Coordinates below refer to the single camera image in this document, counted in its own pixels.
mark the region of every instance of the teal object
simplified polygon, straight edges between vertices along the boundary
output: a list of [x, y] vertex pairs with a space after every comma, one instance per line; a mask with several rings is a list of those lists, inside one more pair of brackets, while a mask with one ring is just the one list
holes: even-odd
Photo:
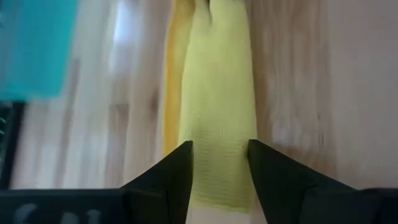
[[78, 0], [3, 0], [0, 100], [57, 96], [67, 73]]

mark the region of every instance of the black frame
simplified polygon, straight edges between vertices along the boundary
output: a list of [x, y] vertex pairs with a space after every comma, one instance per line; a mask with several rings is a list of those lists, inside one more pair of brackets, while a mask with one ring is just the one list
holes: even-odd
[[24, 118], [25, 103], [11, 103], [9, 110], [10, 112], [7, 119], [5, 137], [3, 139], [5, 144], [5, 156], [4, 163], [2, 167], [0, 167], [0, 190], [10, 188], [12, 167], [14, 165], [14, 157], [18, 147], [22, 120]]
[[398, 223], [398, 189], [356, 190], [258, 140], [248, 159], [268, 224]]
[[0, 191], [0, 223], [183, 224], [192, 153], [187, 141], [120, 189]]

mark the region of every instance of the yellow fabric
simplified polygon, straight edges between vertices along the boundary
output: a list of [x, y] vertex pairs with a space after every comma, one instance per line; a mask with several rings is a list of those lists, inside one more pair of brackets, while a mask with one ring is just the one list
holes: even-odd
[[254, 188], [246, 148], [257, 137], [251, 63], [242, 0], [211, 0], [210, 5], [175, 0], [167, 47], [164, 154], [193, 140], [192, 202], [229, 211], [251, 208]]

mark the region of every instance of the light-colored wood surface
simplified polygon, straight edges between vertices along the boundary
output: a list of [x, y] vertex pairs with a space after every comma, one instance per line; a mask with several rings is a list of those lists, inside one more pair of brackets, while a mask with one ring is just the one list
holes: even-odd
[[[398, 187], [398, 3], [246, 2], [259, 139], [353, 187]], [[119, 187], [160, 159], [170, 1], [125, 0], [115, 45], [117, 3], [82, 1], [67, 86], [29, 105], [14, 188]], [[264, 216], [258, 204], [250, 215], [188, 214], [228, 221]]]

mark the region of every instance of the wood grain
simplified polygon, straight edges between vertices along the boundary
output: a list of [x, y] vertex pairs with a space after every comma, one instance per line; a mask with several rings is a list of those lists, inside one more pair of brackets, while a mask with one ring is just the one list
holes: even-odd
[[[397, 187], [398, 3], [245, 1], [259, 139], [353, 187]], [[117, 3], [82, 1], [67, 85], [29, 105], [14, 188], [119, 187], [160, 159], [170, 1], [124, 0], [127, 34], [115, 45]], [[258, 203], [250, 215], [188, 214], [228, 220], [265, 222]]]

